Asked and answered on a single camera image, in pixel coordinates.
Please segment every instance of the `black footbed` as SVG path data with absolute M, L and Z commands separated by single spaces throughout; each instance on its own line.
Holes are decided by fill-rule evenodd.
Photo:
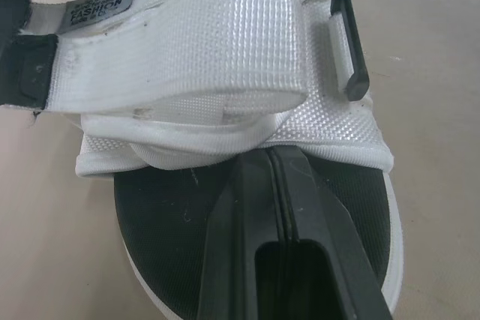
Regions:
M 308 157 L 349 211 L 378 283 L 390 250 L 383 172 Z M 118 222 L 130 256 L 150 289 L 182 319 L 197 316 L 207 219 L 235 159 L 165 171 L 151 167 L 115 174 Z

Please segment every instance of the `floor surface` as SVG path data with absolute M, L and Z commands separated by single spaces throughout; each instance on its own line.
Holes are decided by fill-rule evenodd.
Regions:
M 480 319 L 480 0 L 353 0 L 395 155 L 397 320 Z M 113 183 L 75 176 L 81 134 L 0 109 L 0 319 L 162 319 L 133 275 Z

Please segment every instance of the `gray floor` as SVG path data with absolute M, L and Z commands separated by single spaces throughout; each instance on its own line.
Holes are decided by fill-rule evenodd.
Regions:
M 397 320 L 480 319 L 480 0 L 353 0 L 396 156 Z M 128 264 L 113 185 L 74 174 L 80 132 L 0 111 L 0 319 L 162 319 Z

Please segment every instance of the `printed label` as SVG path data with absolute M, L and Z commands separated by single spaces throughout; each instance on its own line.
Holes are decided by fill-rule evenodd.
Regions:
M 101 22 L 126 11 L 133 0 L 75 0 L 67 3 L 59 33 Z

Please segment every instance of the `black plastic buckle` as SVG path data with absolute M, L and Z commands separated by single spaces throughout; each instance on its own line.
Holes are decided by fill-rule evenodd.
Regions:
M 353 75 L 346 84 L 346 96 L 349 101 L 361 100 L 370 87 L 367 65 L 360 43 L 359 30 L 353 13 L 352 0 L 331 0 L 330 12 L 332 15 L 341 13 L 345 24 L 346 38 L 352 56 Z
M 58 38 L 18 35 L 30 0 L 0 0 L 0 14 L 0 105 L 45 109 Z
M 58 37 L 19 35 L 0 59 L 0 104 L 45 109 Z

